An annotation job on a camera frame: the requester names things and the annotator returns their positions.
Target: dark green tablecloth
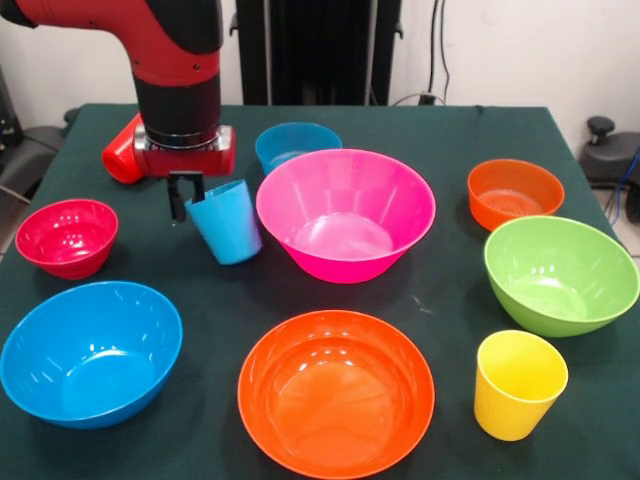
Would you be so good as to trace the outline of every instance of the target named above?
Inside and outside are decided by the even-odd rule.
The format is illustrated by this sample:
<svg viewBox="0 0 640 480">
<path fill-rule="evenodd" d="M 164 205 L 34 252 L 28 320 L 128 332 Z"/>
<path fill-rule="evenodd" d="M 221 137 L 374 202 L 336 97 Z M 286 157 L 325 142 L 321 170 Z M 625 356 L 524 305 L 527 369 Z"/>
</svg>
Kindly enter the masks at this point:
<svg viewBox="0 0 640 480">
<path fill-rule="evenodd" d="M 486 335 L 517 325 L 484 271 L 487 233 L 467 208 L 471 167 L 503 156 L 537 162 L 564 182 L 561 215 L 611 233 L 547 110 L 225 108 L 223 120 L 238 135 L 234 178 L 246 178 L 253 194 L 262 178 L 255 139 L 287 120 L 325 124 L 345 146 L 392 155 L 429 181 L 438 202 L 432 231 L 383 276 L 352 286 L 306 275 L 264 232 L 264 249 L 255 259 L 217 265 L 191 223 L 171 226 L 163 182 L 126 187 L 103 170 L 101 149 L 133 113 L 129 106 L 83 108 L 31 210 L 69 197 L 111 204 L 120 217 L 117 244 L 91 280 L 126 279 L 164 292 L 182 314 L 182 353 L 158 399 L 106 430 L 48 425 L 0 394 L 0 478 L 297 478 L 245 432 L 236 407 L 237 376 L 267 330 L 327 308 L 354 309 L 396 325 L 433 371 L 436 408 L 429 430 L 410 456 L 377 478 L 640 478 L 637 308 L 598 332 L 553 341 L 569 365 L 569 386 L 526 440 L 494 440 L 473 417 L 476 349 Z M 75 284 L 37 270 L 12 247 L 0 263 L 0 341 L 38 303 Z"/>
</svg>

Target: large orange bowl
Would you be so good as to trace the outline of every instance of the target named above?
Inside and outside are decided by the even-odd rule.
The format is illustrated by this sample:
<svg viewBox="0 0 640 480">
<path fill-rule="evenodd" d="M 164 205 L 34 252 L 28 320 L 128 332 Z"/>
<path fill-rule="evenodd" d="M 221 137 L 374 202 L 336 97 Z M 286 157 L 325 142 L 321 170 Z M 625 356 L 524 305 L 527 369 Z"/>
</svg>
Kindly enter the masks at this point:
<svg viewBox="0 0 640 480">
<path fill-rule="evenodd" d="M 278 325 L 240 372 L 255 443 L 302 475 L 359 478 L 405 457 L 429 426 L 435 389 L 418 348 L 369 315 L 329 310 Z"/>
</svg>

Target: small orange bowl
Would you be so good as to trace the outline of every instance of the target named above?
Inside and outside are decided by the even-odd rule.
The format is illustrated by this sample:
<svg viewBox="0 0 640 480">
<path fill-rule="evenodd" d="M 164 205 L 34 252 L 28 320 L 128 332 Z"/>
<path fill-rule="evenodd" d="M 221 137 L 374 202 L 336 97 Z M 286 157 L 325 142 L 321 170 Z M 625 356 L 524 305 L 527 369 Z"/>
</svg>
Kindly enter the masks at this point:
<svg viewBox="0 0 640 480">
<path fill-rule="evenodd" d="M 483 162 L 471 170 L 467 187 L 473 217 L 490 231 L 514 218 L 553 215 L 564 202 L 560 180 L 523 160 Z"/>
<path fill-rule="evenodd" d="M 382 320 L 306 313 L 251 350 L 238 406 L 253 441 L 276 462 L 315 478 L 359 478 L 404 458 L 435 405 L 420 350 Z"/>
</svg>

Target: green bowl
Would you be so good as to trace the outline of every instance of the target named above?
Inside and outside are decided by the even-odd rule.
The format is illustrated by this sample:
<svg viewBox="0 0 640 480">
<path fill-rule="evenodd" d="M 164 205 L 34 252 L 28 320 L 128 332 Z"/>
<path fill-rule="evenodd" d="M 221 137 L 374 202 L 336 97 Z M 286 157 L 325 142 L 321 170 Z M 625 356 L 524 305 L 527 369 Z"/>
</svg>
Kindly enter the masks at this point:
<svg viewBox="0 0 640 480">
<path fill-rule="evenodd" d="M 600 230 L 561 217 L 507 222 L 488 238 L 491 287 L 523 328 L 546 337 L 592 332 L 629 310 L 640 293 L 638 268 Z"/>
</svg>

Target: bowl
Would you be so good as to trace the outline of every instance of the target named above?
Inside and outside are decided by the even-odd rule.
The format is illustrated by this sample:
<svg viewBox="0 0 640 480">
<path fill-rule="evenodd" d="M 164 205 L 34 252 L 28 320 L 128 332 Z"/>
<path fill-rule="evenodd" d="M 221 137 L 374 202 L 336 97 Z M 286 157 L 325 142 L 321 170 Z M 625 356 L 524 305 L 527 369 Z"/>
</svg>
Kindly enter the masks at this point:
<svg viewBox="0 0 640 480">
<path fill-rule="evenodd" d="M 467 187 L 473 217 L 490 231 L 515 218 L 552 215 L 564 202 L 560 180 L 522 160 L 481 163 L 469 174 Z"/>
<path fill-rule="evenodd" d="M 424 436 L 434 404 L 429 366 L 411 340 L 349 311 L 276 326 L 251 350 L 238 382 L 254 442 L 315 478 L 358 478 L 394 465 Z"/>
<path fill-rule="evenodd" d="M 25 412 L 76 429 L 122 422 L 162 389 L 182 344 L 182 323 L 159 292 L 91 283 L 32 310 L 0 357 L 2 386 Z"/>
<path fill-rule="evenodd" d="M 601 231 L 561 217 L 532 216 L 497 228 L 484 260 L 493 291 L 526 330 L 581 335 L 611 323 L 638 299 L 627 251 Z"/>
<path fill-rule="evenodd" d="M 265 228 L 307 273 L 358 283 L 387 270 L 431 228 L 436 202 L 402 162 L 364 150 L 323 150 L 274 170 L 256 207 Z"/>
<path fill-rule="evenodd" d="M 298 155 L 330 148 L 342 148 L 340 137 L 327 127 L 305 122 L 281 123 L 265 130 L 256 141 L 265 175 Z"/>
<path fill-rule="evenodd" d="M 52 203 L 32 213 L 16 233 L 20 255 L 45 272 L 80 280 L 100 270 L 118 232 L 118 216 L 89 199 Z"/>
</svg>

